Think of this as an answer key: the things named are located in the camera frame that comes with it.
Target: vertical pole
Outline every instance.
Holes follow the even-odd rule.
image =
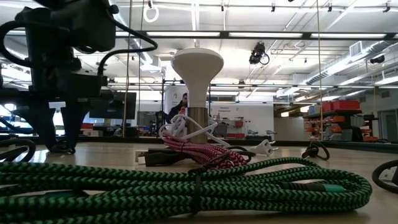
[[[209,84],[209,115],[211,115],[211,113],[210,113],[210,111],[211,111],[210,102],[211,102],[211,84]]]
[[[163,112],[164,112],[164,78],[162,79],[162,105],[160,106],[162,108],[162,125],[164,124],[164,119],[163,119]]]

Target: computer screen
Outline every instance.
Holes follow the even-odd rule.
[[[112,101],[92,101],[89,113],[90,118],[123,119],[124,94],[114,93]],[[137,93],[127,93],[126,119],[135,119],[136,117],[136,98]]]

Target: round black object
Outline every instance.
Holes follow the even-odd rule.
[[[386,183],[384,183],[383,181],[381,181],[381,180],[379,179],[380,174],[381,174],[384,170],[386,170],[386,169],[388,169],[388,168],[391,168],[391,167],[395,167],[395,166],[398,166],[398,160],[390,161],[390,162],[386,162],[386,163],[381,164],[378,168],[376,168],[376,169],[373,171],[373,173],[372,173],[372,180],[373,180],[373,182],[374,182],[377,186],[381,187],[382,189],[388,190],[388,191],[390,191],[390,192],[392,192],[392,193],[395,193],[395,194],[398,194],[398,187],[395,187],[395,186],[390,185],[390,184],[386,184]],[[396,180],[396,179],[394,180],[394,178],[396,177],[396,175],[397,175],[397,173],[395,173],[395,175],[394,175],[394,177],[393,177],[393,179],[392,179],[392,182],[395,183],[395,184],[398,183],[398,180]]]
[[[321,147],[324,150],[324,152],[326,154],[326,157],[322,157],[322,156],[318,155],[319,147]],[[327,161],[330,158],[330,154],[329,154],[328,149],[321,142],[318,142],[318,141],[311,141],[309,147],[307,147],[305,152],[301,155],[301,157],[303,159],[307,158],[308,156],[312,157],[312,158],[316,158],[317,157],[317,158],[322,159],[324,161]]]

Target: coiled cable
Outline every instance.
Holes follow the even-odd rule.
[[[281,164],[304,166],[244,175]],[[293,183],[313,179],[318,181]],[[348,212],[366,205],[372,193],[369,182],[357,174],[323,169],[296,157],[201,174],[3,162],[0,183],[13,185],[0,188],[2,223],[144,223],[192,213],[192,207],[201,211]],[[13,196],[65,189],[105,192],[87,197]]]
[[[27,150],[27,154],[24,158],[20,160],[20,162],[28,162],[33,158],[33,155],[36,151],[36,145],[33,141],[29,139],[8,139],[0,141],[0,147],[6,147],[10,145],[18,145],[18,146],[27,146],[27,147],[19,147],[17,149],[13,149],[0,154],[0,161],[13,161],[15,158],[20,156],[23,152]]]
[[[397,166],[397,169],[398,169],[398,160],[394,160],[394,161],[390,161],[390,162],[386,162],[386,163],[383,163],[383,164],[381,164],[379,167],[377,167],[374,171],[373,171],[373,173],[372,173],[372,180],[373,180],[373,182],[377,185],[377,186],[379,186],[379,187],[381,187],[382,189],[384,189],[384,190],[388,190],[388,191],[390,191],[390,192],[392,192],[392,193],[395,193],[395,194],[398,194],[398,180],[396,180],[396,182],[397,183],[395,183],[395,184],[397,184],[397,186],[393,186],[393,185],[390,185],[390,184],[386,184],[386,183],[384,183],[383,181],[381,181],[380,180],[380,174],[384,171],[384,170],[386,170],[386,169],[388,169],[388,168],[391,168],[391,167],[395,167],[395,166]]]

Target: metal cylinder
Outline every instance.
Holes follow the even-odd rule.
[[[208,119],[208,109],[207,108],[197,108],[191,107],[187,110],[187,116],[196,121],[201,127],[207,127],[207,119]],[[194,133],[198,131],[199,128],[196,127],[192,122],[187,122],[188,125],[188,134]],[[189,139],[189,141],[193,143],[205,144],[207,143],[207,136],[205,133],[199,134]]]

